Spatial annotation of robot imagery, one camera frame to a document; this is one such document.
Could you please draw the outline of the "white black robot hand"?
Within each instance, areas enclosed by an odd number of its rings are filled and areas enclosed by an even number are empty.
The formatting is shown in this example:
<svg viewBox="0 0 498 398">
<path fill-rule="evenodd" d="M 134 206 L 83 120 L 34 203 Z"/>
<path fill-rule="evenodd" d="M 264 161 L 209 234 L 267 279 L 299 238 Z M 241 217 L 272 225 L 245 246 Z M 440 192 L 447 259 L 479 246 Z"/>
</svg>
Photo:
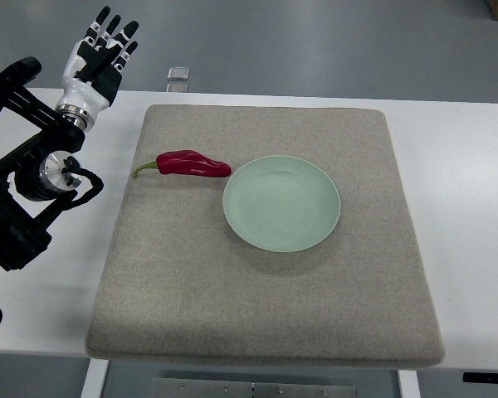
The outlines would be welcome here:
<svg viewBox="0 0 498 398">
<path fill-rule="evenodd" d="M 63 71 L 63 96 L 56 112 L 84 132 L 114 103 L 123 69 L 138 47 L 132 37 L 139 24 L 132 21 L 118 30 L 120 20 L 118 14 L 110 16 L 110 7 L 103 7 L 74 45 Z"/>
</svg>

